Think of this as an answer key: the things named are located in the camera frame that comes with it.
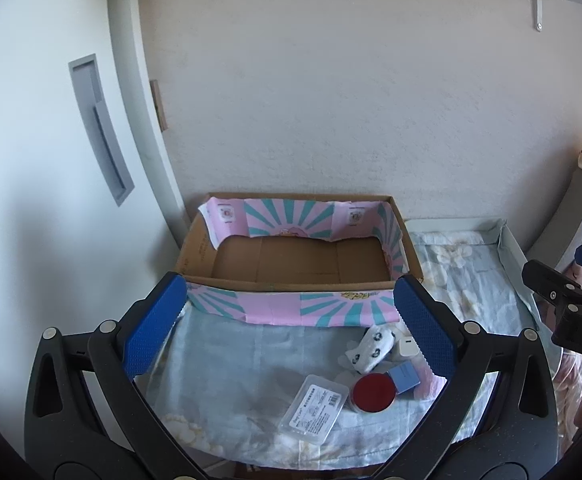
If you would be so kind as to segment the small light blue box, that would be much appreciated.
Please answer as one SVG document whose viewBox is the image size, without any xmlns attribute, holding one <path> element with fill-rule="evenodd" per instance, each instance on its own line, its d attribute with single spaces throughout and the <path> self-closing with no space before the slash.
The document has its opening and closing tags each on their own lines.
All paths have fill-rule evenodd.
<svg viewBox="0 0 582 480">
<path fill-rule="evenodd" d="M 402 362 L 393 366 L 387 371 L 387 376 L 391 378 L 397 394 L 409 392 L 420 385 L 416 367 L 411 362 Z"/>
</svg>

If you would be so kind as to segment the red lid round jar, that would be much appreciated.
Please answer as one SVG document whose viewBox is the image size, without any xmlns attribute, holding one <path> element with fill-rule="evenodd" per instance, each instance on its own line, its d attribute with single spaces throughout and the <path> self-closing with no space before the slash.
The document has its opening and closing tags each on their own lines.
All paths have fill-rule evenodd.
<svg viewBox="0 0 582 480">
<path fill-rule="evenodd" d="M 377 414 L 389 408 L 396 396 L 397 389 L 389 375 L 372 373 L 355 382 L 351 402 L 358 412 Z"/>
</svg>

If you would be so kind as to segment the white panda pattern sock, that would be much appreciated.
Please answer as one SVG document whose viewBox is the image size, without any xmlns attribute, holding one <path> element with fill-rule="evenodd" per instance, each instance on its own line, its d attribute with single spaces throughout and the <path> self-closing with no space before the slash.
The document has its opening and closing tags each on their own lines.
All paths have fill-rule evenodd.
<svg viewBox="0 0 582 480">
<path fill-rule="evenodd" d="M 345 351 L 346 359 L 355 372 L 368 374 L 392 351 L 402 334 L 397 323 L 371 326 L 354 348 Z"/>
</svg>

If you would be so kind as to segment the clear cotton swab box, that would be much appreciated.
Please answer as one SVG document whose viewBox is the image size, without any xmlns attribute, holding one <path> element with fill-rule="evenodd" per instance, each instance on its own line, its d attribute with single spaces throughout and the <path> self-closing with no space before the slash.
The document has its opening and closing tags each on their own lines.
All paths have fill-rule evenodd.
<svg viewBox="0 0 582 480">
<path fill-rule="evenodd" d="M 326 378 L 308 375 L 279 422 L 279 431 L 310 444 L 326 442 L 344 405 L 349 388 Z"/>
</svg>

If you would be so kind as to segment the grey bed headboard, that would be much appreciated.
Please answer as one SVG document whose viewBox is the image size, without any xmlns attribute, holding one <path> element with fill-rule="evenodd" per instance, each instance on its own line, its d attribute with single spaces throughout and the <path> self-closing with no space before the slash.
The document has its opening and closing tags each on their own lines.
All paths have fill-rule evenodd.
<svg viewBox="0 0 582 480">
<path fill-rule="evenodd" d="M 526 252 L 528 260 L 538 260 L 550 268 L 565 271 L 582 245 L 582 169 L 577 168 L 559 206 L 545 229 Z"/>
</svg>

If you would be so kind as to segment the floral light blue bedsheet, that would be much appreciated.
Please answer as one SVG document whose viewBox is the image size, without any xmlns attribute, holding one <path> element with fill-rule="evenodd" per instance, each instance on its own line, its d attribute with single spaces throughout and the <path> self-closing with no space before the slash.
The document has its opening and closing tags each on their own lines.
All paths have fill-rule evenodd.
<svg viewBox="0 0 582 480">
<path fill-rule="evenodd" d="M 522 252 L 502 223 L 475 231 L 413 234 L 423 284 L 457 318 L 489 333 L 516 335 L 536 309 L 521 290 Z M 421 356 L 420 382 L 382 413 L 344 408 L 322 444 L 279 428 L 311 375 L 354 385 L 347 352 L 359 328 L 251 325 L 187 307 L 149 376 L 146 397 L 176 441 L 252 466 L 335 470 L 384 462 L 409 436 L 444 387 Z"/>
</svg>

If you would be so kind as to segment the white wardrobe door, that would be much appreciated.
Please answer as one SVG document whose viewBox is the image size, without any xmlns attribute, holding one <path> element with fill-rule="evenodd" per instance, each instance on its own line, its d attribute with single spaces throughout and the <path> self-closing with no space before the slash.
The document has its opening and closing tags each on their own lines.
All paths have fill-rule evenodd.
<svg viewBox="0 0 582 480">
<path fill-rule="evenodd" d="M 83 58 L 96 62 L 134 183 L 122 202 L 75 98 L 70 69 Z M 0 433 L 17 451 L 44 330 L 120 318 L 177 252 L 128 125 L 108 0 L 0 0 Z"/>
</svg>

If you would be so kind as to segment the cardboard box pink liner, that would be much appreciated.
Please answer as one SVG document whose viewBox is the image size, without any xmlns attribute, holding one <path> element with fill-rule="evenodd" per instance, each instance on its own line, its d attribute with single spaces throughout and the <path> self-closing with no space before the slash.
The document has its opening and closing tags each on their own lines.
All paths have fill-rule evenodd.
<svg viewBox="0 0 582 480">
<path fill-rule="evenodd" d="M 388 195 L 212 193 L 176 270 L 203 313 L 305 327 L 396 322 L 395 282 L 422 278 Z"/>
</svg>

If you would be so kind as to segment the white wall shelf bracket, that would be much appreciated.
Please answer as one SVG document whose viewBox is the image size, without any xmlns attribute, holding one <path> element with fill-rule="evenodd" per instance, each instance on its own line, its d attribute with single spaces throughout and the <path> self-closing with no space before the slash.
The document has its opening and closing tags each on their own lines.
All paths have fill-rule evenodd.
<svg viewBox="0 0 582 480">
<path fill-rule="evenodd" d="M 544 26 L 544 3 L 542 0 L 532 0 L 534 29 L 536 32 L 542 32 Z"/>
</svg>

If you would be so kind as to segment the wooden strip on wall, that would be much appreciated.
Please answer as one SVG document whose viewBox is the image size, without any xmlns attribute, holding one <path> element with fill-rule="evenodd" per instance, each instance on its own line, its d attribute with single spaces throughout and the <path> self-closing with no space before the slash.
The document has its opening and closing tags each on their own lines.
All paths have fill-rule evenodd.
<svg viewBox="0 0 582 480">
<path fill-rule="evenodd" d="M 150 90 L 151 90 L 151 96 L 153 99 L 155 114 L 157 115 L 157 123 L 159 124 L 160 131 L 164 132 L 167 129 L 169 129 L 169 126 L 167 125 L 167 121 L 166 121 L 166 117 L 165 117 L 165 113 L 164 113 L 160 84 L 159 84 L 159 81 L 157 81 L 157 79 L 151 79 L 149 81 L 149 84 L 150 84 Z"/>
</svg>

